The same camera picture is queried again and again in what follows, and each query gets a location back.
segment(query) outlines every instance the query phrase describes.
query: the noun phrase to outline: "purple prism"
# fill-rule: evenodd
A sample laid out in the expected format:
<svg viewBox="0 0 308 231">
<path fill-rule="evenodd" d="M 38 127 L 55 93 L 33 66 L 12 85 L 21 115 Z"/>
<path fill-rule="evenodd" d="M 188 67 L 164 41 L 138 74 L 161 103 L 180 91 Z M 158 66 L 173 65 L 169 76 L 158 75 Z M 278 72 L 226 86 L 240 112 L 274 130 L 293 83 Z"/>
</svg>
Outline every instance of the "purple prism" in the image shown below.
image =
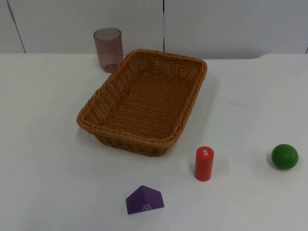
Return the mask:
<svg viewBox="0 0 308 231">
<path fill-rule="evenodd" d="M 133 214 L 165 206 L 160 191 L 142 185 L 126 198 L 126 207 L 127 213 Z"/>
</svg>

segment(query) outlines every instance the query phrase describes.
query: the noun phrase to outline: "woven basket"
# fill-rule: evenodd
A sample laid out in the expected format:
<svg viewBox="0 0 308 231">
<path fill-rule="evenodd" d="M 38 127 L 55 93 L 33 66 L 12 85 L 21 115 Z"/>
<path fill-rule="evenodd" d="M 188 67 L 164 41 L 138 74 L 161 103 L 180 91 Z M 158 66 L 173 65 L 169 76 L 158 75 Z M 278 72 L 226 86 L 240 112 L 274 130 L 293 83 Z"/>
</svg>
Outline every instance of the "woven basket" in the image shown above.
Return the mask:
<svg viewBox="0 0 308 231">
<path fill-rule="evenodd" d="M 81 109 L 77 123 L 105 145 L 163 155 L 184 130 L 206 71 L 197 58 L 133 51 Z"/>
</svg>

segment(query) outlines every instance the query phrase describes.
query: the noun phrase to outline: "white table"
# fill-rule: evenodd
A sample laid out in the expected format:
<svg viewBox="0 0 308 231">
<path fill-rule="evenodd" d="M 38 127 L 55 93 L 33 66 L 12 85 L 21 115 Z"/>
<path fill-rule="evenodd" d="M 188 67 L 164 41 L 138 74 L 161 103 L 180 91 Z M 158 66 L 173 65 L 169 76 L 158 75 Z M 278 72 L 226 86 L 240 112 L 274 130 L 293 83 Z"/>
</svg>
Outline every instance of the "white table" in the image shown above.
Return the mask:
<svg viewBox="0 0 308 231">
<path fill-rule="evenodd" d="M 76 116 L 106 80 L 94 54 L 0 54 L 0 229 L 3 231 L 306 231 L 308 55 L 207 60 L 177 144 L 150 158 L 100 144 Z M 289 143 L 297 166 L 271 150 Z M 212 178 L 195 151 L 215 150 Z M 140 185 L 165 208 L 127 215 Z"/>
</svg>

